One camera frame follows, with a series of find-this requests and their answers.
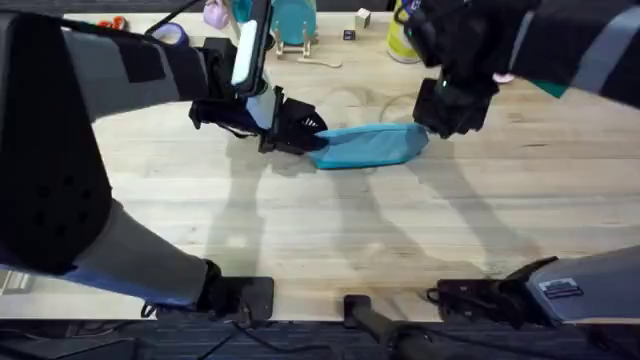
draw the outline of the bottle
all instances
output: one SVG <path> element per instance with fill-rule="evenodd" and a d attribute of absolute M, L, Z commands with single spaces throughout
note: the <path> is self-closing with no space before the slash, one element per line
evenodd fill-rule
<path fill-rule="evenodd" d="M 396 0 L 394 11 L 398 10 L 400 6 L 403 6 L 403 1 Z M 405 10 L 402 10 L 399 17 L 402 20 L 406 20 L 409 15 Z M 404 35 L 404 26 L 396 23 L 393 19 L 391 19 L 389 32 L 387 33 L 387 45 L 387 52 L 394 60 L 404 64 L 420 62 L 420 57 L 411 47 L 409 39 Z"/>

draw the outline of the small white box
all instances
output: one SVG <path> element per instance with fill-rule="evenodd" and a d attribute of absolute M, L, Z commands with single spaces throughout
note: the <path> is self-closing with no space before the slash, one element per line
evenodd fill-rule
<path fill-rule="evenodd" d="M 356 29 L 365 29 L 371 22 L 371 11 L 361 8 L 356 13 Z"/>

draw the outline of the blue pouch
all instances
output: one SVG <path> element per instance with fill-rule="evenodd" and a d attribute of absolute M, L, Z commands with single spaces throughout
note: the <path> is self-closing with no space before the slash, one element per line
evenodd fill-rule
<path fill-rule="evenodd" d="M 308 155 L 318 169 L 393 165 L 414 158 L 427 145 L 427 132 L 418 124 L 376 124 L 316 134 L 329 145 Z"/>

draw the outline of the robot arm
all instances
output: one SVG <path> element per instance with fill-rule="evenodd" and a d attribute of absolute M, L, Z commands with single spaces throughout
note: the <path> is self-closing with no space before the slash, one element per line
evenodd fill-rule
<path fill-rule="evenodd" d="M 85 23 L 0 13 L 0 262 L 216 316 L 244 312 L 239 300 L 249 291 L 242 303 L 254 303 L 251 316 L 268 318 L 272 279 L 224 278 L 112 199 L 91 123 L 192 101 L 196 128 L 216 123 L 261 136 L 261 151 L 323 147 L 325 140 L 298 125 L 314 107 L 285 100 L 263 78 L 271 12 L 268 1 L 255 2 L 253 26 L 241 35 L 251 41 L 239 49 L 227 39 L 168 46 Z"/>
<path fill-rule="evenodd" d="M 405 34 L 442 70 L 425 79 L 414 118 L 444 138 L 479 130 L 492 75 L 509 72 L 640 107 L 639 28 L 633 0 L 423 0 Z"/>
<path fill-rule="evenodd" d="M 630 0 L 422 1 L 405 34 L 426 66 L 442 70 L 423 82 L 414 118 L 444 138 L 479 130 L 498 92 L 491 77 L 508 72 L 640 107 L 639 29 Z M 544 259 L 503 280 L 441 280 L 428 294 L 445 320 L 637 323 L 640 292 L 628 285 L 639 274 L 636 246 Z"/>

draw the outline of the wooden tabletop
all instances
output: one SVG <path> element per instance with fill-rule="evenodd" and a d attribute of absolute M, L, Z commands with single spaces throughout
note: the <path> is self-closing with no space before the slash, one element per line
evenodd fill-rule
<path fill-rule="evenodd" d="M 125 16 L 141 32 L 162 15 Z M 371 28 L 347 42 L 341 33 L 353 14 L 319 13 L 313 56 L 343 67 L 269 54 L 267 71 L 331 128 L 411 122 L 422 79 L 437 71 L 388 56 L 390 18 L 373 14 Z M 176 22 L 194 44 L 216 36 L 199 14 Z M 114 196 L 226 275 L 272 276 L 274 319 L 339 320 L 343 295 L 364 293 L 393 318 L 438 320 L 422 300 L 438 279 L 499 278 L 545 256 L 640 244 L 640 112 L 592 95 L 571 90 L 555 100 L 516 80 L 494 98 L 479 133 L 432 138 L 405 165 L 343 171 L 259 154 L 255 140 L 215 125 L 197 131 L 189 105 L 94 126 Z M 29 295 L 0 297 L 0 316 L 137 318 L 141 304 L 38 279 Z"/>

